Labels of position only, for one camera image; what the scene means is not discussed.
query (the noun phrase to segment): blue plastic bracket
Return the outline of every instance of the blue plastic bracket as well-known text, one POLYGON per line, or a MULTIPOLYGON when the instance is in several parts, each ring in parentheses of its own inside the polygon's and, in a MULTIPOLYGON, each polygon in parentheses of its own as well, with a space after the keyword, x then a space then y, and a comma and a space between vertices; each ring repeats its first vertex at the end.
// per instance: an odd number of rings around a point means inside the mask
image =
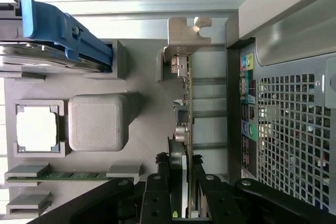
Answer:
POLYGON ((21 0, 21 9, 24 37, 61 45, 66 57, 73 61, 83 54, 112 65, 113 50, 70 14, 34 0, 21 0))

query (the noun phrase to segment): screw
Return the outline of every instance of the screw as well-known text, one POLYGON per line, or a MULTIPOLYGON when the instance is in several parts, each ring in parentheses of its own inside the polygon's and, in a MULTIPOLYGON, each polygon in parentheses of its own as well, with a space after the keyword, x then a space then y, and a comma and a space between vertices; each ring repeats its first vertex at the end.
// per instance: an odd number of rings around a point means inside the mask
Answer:
POLYGON ((75 31, 74 32, 75 32, 76 35, 79 35, 79 27, 78 26, 75 26, 75 31))
POLYGON ((251 182, 250 182, 250 181, 247 181, 247 180, 243 180, 243 181, 241 182, 241 184, 244 185, 244 186, 250 186, 250 185, 251 185, 251 182))
POLYGON ((207 180, 213 180, 215 177, 212 176, 212 175, 206 175, 205 178, 206 178, 207 180))
POLYGON ((128 181, 126 179, 124 179, 123 181, 118 183, 118 186, 124 186, 127 185, 128 181))

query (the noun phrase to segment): ventilation grille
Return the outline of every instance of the ventilation grille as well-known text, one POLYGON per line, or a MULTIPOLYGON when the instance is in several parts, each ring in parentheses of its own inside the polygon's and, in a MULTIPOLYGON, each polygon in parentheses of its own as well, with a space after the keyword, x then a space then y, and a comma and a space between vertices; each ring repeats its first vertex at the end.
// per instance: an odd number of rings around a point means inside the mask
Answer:
POLYGON ((313 74, 258 79, 259 180, 329 210, 330 113, 313 74))

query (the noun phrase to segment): metal mesh grille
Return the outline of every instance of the metal mesh grille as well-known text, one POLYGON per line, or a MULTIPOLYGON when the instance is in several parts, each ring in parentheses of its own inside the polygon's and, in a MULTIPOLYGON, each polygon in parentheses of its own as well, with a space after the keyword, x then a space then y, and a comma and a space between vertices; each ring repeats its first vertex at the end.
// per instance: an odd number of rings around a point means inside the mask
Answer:
POLYGON ((314 75, 258 79, 258 178, 329 210, 330 113, 314 105, 314 75))

